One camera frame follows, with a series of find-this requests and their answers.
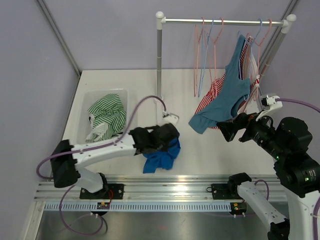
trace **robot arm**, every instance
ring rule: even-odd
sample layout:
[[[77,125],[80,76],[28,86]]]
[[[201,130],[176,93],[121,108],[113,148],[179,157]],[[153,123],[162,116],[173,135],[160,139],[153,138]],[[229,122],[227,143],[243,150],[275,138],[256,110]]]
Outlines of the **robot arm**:
[[[104,160],[150,154],[166,151],[169,143],[180,136],[171,123],[154,127],[137,127],[122,137],[114,137],[105,141],[70,145],[69,140],[61,141],[53,154],[73,151],[76,153],[62,155],[51,159],[54,186],[65,188],[72,185],[86,189],[96,199],[108,192],[106,177],[102,173],[91,172],[85,167]]]
[[[268,97],[262,99],[262,104],[279,106],[269,106],[268,110],[276,110],[282,106],[279,102],[270,101]],[[245,129],[239,141],[255,141],[276,160],[274,170],[287,195],[290,224],[257,191],[245,173],[229,178],[229,190],[233,195],[242,197],[253,208],[268,230],[269,240],[312,240],[313,211],[320,197],[320,166],[306,153],[312,135],[305,122],[294,117],[282,119],[275,129],[273,120],[268,115],[264,111],[241,113],[233,122],[219,122],[217,126],[227,142],[234,139],[238,130]],[[247,177],[239,179],[238,175]]]

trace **vertical pole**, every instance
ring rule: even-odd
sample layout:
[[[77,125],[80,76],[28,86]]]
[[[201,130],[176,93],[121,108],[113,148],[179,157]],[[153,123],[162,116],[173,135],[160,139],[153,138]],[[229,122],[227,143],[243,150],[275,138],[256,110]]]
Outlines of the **vertical pole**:
[[[273,48],[271,50],[271,53],[269,54],[267,60],[265,61],[265,64],[263,65],[263,67],[261,68],[261,71],[259,72],[260,74],[260,80],[262,79],[262,77],[264,75],[266,75],[266,72],[272,62],[272,60],[274,59],[281,43],[283,42],[283,40],[285,39],[285,36],[287,35],[287,33],[289,32],[292,24],[297,20],[297,16],[294,14],[290,14],[286,17],[286,20],[284,20],[284,22],[286,23],[286,26],[284,26],[281,29],[281,33],[280,35],[277,37],[276,42],[273,45]]]
[[[66,57],[68,58],[70,64],[72,65],[73,70],[79,80],[81,77],[81,70],[79,69],[79,66],[78,66],[76,60],[72,56],[71,51],[69,50],[64,38],[62,37],[62,34],[60,33],[58,26],[57,26],[52,14],[51,14],[49,8],[48,8],[48,6],[45,3],[45,0],[35,0],[35,2],[37,3],[41,12],[43,13],[44,17],[46,18],[47,22],[49,23],[49,26],[52,29],[53,34],[55,35],[56,39],[58,40],[62,50],[64,51]]]
[[[281,19],[286,19],[288,15],[292,14],[295,11],[295,9],[297,8],[299,2],[300,2],[300,0],[291,0],[290,3],[288,4],[288,6],[286,7],[286,10],[284,11]],[[274,47],[274,44],[276,43],[279,35],[281,34],[281,29],[282,29],[282,27],[277,27],[275,29],[275,31],[273,32],[268,44],[266,45],[266,47],[260,57],[261,66],[265,65],[265,63],[269,57],[270,51]]]
[[[161,98],[161,80],[162,80],[162,23],[165,17],[162,11],[155,14],[156,17],[156,96]]]
[[[156,96],[162,97],[162,23],[165,15],[162,11],[155,14],[156,17],[156,79],[155,92]],[[155,100],[156,104],[156,124],[160,125],[163,118],[163,106],[159,100]]]

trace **blue hanger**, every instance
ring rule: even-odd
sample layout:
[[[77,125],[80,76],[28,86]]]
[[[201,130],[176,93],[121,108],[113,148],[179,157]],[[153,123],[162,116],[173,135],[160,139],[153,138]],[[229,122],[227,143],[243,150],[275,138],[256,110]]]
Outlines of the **blue hanger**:
[[[212,19],[212,23],[211,23],[211,27],[210,27],[210,31],[209,34],[207,36],[207,40],[206,40],[206,49],[205,49],[205,58],[204,58],[204,65],[203,68],[201,68],[201,72],[200,72],[200,82],[199,82],[199,89],[198,89],[198,98],[200,98],[200,94],[201,94],[201,90],[202,90],[202,82],[205,76],[205,69],[206,69],[206,64],[207,64],[207,53],[208,53],[208,46],[209,46],[209,40],[210,40],[210,34],[211,34],[211,30],[212,30],[212,26],[214,25],[214,19]],[[203,33],[202,33],[202,41],[201,41],[201,55],[203,55],[203,45],[204,45],[204,41],[205,38],[204,36],[207,35],[204,28],[203,28]]]

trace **white table surface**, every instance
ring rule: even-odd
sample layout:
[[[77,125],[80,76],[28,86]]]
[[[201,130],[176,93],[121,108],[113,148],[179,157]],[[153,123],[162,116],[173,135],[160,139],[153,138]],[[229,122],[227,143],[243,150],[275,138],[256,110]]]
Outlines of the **white table surface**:
[[[224,69],[217,70],[221,76]],[[146,161],[142,155],[108,159],[88,166],[94,172],[123,176],[180,176],[180,175],[232,175],[246,172],[249,175],[274,175],[273,159],[253,141],[238,141],[241,130],[232,142],[226,142],[219,130],[207,129],[196,133],[188,122],[194,115],[202,97],[210,87],[209,73],[205,73],[201,97],[193,96],[192,69],[165,69],[162,71],[162,94],[169,112],[180,116],[181,151],[171,170],[157,169],[154,174],[143,174]],[[101,89],[127,89],[130,108],[145,96],[156,93],[156,70],[85,70],[77,88],[63,139],[75,142],[75,122],[81,108],[84,92]],[[156,105],[152,99],[137,111],[132,129],[156,124]]]

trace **black mounting bracket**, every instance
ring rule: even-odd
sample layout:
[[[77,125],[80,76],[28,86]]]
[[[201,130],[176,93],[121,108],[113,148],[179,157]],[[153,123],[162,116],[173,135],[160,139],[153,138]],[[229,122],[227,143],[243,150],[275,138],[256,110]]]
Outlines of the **black mounting bracket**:
[[[109,200],[109,191],[111,190],[113,193],[112,200],[122,200],[124,198],[125,185],[120,183],[108,183],[108,191],[104,194],[97,196],[95,193],[91,193],[84,188],[81,188],[80,199],[88,199],[88,200],[99,200],[106,199]]]

